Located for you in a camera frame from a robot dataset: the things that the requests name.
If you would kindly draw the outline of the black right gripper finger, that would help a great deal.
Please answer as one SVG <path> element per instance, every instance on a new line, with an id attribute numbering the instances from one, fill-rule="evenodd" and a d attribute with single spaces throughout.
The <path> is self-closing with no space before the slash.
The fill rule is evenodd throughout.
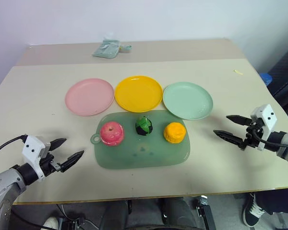
<path id="1" fill-rule="evenodd" d="M 252 124 L 252 120 L 250 118 L 243 117 L 240 115 L 227 115 L 226 118 L 242 126 L 250 126 Z"/>
<path id="2" fill-rule="evenodd" d="M 238 146 L 241 150 L 245 150 L 245 146 L 243 145 L 242 138 L 239 138 L 233 135 L 232 133 L 229 133 L 223 130 L 213 130 L 213 132 L 221 139 Z"/>

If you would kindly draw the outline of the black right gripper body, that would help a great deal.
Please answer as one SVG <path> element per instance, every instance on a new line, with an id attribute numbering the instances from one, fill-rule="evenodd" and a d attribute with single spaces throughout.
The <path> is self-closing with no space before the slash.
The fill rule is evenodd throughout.
<path id="1" fill-rule="evenodd" d="M 244 140 L 244 149 L 246 149 L 247 146 L 252 148 L 257 147 L 260 142 L 259 139 L 263 135 L 263 121 L 259 120 L 257 122 L 253 122 L 251 120 L 245 120 L 244 125 L 247 126 L 246 138 Z"/>

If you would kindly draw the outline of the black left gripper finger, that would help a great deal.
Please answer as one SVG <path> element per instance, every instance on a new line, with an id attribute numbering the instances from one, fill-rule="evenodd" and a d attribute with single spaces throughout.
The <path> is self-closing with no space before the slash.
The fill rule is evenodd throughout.
<path id="1" fill-rule="evenodd" d="M 64 163 L 60 164 L 60 172 L 64 173 L 79 161 L 84 154 L 84 150 L 71 155 Z"/>
<path id="2" fill-rule="evenodd" d="M 67 139 L 66 138 L 58 138 L 50 142 L 49 151 L 53 151 L 60 147 Z"/>

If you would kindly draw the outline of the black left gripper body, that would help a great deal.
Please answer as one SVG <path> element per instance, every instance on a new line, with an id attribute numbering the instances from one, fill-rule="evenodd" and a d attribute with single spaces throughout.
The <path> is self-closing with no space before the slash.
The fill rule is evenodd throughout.
<path id="1" fill-rule="evenodd" d="M 40 159 L 39 166 L 45 177 L 61 170 L 61 165 L 54 162 L 54 156 L 50 153 L 48 153 L 46 157 Z"/>

